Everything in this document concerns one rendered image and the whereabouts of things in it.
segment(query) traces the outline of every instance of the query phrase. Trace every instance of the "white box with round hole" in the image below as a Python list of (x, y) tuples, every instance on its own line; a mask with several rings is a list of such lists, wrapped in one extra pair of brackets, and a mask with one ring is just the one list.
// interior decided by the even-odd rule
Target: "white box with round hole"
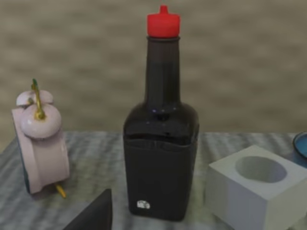
[(307, 169), (257, 146), (209, 165), (207, 208), (235, 230), (286, 230), (307, 213)]

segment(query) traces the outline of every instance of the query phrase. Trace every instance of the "tabletop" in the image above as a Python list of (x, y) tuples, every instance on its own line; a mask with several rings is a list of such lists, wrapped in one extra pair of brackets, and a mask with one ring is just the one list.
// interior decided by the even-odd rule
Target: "tabletop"
[[(204, 205), (208, 165), (251, 145), (289, 158), (294, 134), (200, 133), (192, 191), (185, 219), (168, 222), (137, 217), (128, 211), (122, 135), (109, 132), (66, 132), (71, 177), (67, 198), (53, 187), (31, 196), (26, 192), (17, 141), (0, 154), (0, 229), (62, 230), (105, 189), (112, 189), (113, 230), (231, 230)], [(306, 230), (307, 218), (291, 230)]]

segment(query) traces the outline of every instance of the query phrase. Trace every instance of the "red nozzle tip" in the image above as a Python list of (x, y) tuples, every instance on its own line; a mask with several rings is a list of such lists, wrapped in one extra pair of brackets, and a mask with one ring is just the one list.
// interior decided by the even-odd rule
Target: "red nozzle tip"
[(180, 16), (168, 13), (166, 5), (160, 6), (160, 12), (147, 16), (147, 33), (150, 37), (172, 38), (179, 36)]

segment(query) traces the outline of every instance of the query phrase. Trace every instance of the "small label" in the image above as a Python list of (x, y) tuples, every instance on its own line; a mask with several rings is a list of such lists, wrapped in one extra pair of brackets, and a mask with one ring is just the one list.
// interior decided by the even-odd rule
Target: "small label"
[(139, 201), (137, 202), (137, 207), (138, 207), (138, 208), (150, 209), (150, 204), (149, 204), (147, 201), (139, 200)]

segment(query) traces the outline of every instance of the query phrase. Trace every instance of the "blurred background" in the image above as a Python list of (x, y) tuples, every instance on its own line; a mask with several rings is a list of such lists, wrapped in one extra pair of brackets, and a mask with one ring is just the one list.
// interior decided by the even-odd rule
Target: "blurred background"
[(32, 78), (65, 130), (121, 131), (143, 99), (146, 15), (181, 15), (181, 95), (201, 131), (307, 129), (305, 0), (1, 0), (0, 150)]

